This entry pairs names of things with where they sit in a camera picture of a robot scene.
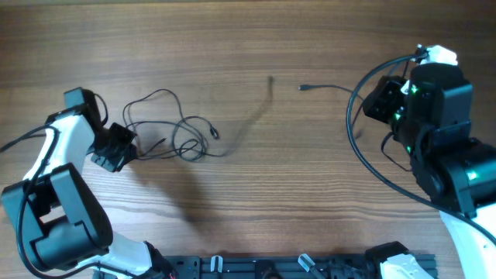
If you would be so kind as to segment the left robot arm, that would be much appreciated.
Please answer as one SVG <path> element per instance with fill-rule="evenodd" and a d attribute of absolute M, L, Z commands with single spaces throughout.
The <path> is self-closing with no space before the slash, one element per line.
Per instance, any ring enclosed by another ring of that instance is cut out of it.
<path fill-rule="evenodd" d="M 52 270 L 67 278 L 88 268 L 103 277 L 176 278 L 174 266 L 153 245 L 113 231 L 81 176 L 87 157 L 109 172 L 137 158 L 135 133 L 117 123 L 106 128 L 98 98 L 84 88 L 65 92 L 65 110 L 1 148 L 46 133 L 33 167 L 1 195 L 20 258 L 39 278 L 51 278 Z"/>

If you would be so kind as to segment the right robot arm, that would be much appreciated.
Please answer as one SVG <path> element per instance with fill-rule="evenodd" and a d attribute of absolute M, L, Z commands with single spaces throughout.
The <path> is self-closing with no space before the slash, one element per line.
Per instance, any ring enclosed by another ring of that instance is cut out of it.
<path fill-rule="evenodd" d="M 473 86 L 456 65 L 383 76 L 364 114 L 391 127 L 418 186 L 439 206 L 467 278 L 495 276 L 495 148 L 471 136 Z"/>

